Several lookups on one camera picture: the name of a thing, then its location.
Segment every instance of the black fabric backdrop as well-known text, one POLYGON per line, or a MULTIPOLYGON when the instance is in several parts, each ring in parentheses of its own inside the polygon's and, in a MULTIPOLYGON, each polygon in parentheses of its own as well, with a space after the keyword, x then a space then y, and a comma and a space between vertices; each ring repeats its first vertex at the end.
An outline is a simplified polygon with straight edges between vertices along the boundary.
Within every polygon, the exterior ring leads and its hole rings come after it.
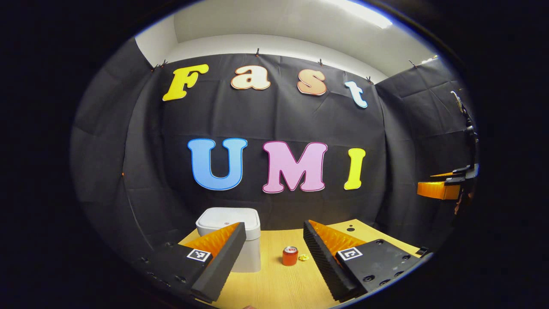
POLYGON ((331 224, 357 218, 410 244, 437 247, 450 231, 454 204, 418 196, 417 182, 468 163, 465 121, 450 94, 463 93, 459 89, 438 60, 375 86, 326 65, 263 54, 198 57, 151 71, 131 40, 82 99, 71 139, 76 192, 94 227, 126 260, 180 241, 209 207, 254 208, 263 230, 301 228, 306 219, 331 224), (209 71, 185 98, 162 101, 175 69, 204 63, 209 71), (271 86, 233 89, 234 70, 244 65, 265 67, 271 86), (298 91, 303 69, 326 76, 324 95, 298 91), (351 80, 363 89, 366 109, 344 86, 351 80), (221 142, 229 137, 248 141, 242 181, 227 191, 201 187, 187 142, 213 139, 212 172, 226 175, 221 142), (262 146, 273 140, 287 142, 296 159, 309 142, 326 143, 325 189, 262 192, 268 171, 262 146), (366 151, 362 186, 346 191, 347 151, 355 147, 366 151))

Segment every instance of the ceiling light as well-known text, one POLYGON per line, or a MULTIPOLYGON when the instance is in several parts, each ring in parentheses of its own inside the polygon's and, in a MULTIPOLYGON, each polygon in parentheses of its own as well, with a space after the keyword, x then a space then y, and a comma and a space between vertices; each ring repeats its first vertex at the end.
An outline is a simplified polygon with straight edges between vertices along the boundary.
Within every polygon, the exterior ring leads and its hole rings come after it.
POLYGON ((324 0, 324 1, 333 3, 339 6, 340 8, 346 10, 347 12, 354 14, 357 17, 360 17, 380 27, 381 29, 385 29, 388 26, 393 24, 389 19, 387 19, 383 15, 365 7, 361 3, 356 3, 348 0, 324 0))

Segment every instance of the blue letter u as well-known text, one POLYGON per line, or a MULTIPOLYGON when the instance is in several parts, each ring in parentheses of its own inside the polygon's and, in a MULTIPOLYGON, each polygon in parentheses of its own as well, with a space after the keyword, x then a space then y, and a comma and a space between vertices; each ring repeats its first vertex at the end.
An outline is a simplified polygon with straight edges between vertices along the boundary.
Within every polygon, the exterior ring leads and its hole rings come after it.
POLYGON ((209 139, 190 140, 187 147, 191 150, 193 176, 196 182, 210 190, 229 190, 242 180, 242 149, 248 145, 247 140, 226 139, 223 147, 229 150, 229 174, 223 178, 211 173, 210 151, 215 142, 209 139))

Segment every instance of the ceiling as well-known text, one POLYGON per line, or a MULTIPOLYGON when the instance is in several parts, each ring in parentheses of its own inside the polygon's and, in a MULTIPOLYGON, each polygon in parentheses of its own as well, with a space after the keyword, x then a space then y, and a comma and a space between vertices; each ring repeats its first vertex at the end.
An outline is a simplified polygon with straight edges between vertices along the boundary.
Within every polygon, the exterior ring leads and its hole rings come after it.
POLYGON ((204 0, 174 15, 179 43, 227 34, 296 38, 354 57, 387 76, 435 52, 395 20, 381 29, 338 6, 337 0, 204 0))

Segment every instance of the pink letter m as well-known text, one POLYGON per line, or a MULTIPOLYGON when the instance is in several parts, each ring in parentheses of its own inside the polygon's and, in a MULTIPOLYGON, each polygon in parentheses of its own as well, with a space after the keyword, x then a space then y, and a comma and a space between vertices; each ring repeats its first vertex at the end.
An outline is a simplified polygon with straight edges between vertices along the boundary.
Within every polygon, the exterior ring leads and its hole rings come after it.
POLYGON ((266 142, 263 149, 269 154, 269 173, 267 184, 263 186, 263 192, 280 193, 284 191, 284 186, 280 182, 281 174, 291 191, 298 187, 303 175, 305 175, 305 181, 300 186, 303 191, 324 189, 322 162, 324 153, 328 150, 326 144, 309 143, 298 162, 295 161, 294 155, 285 142, 266 142))

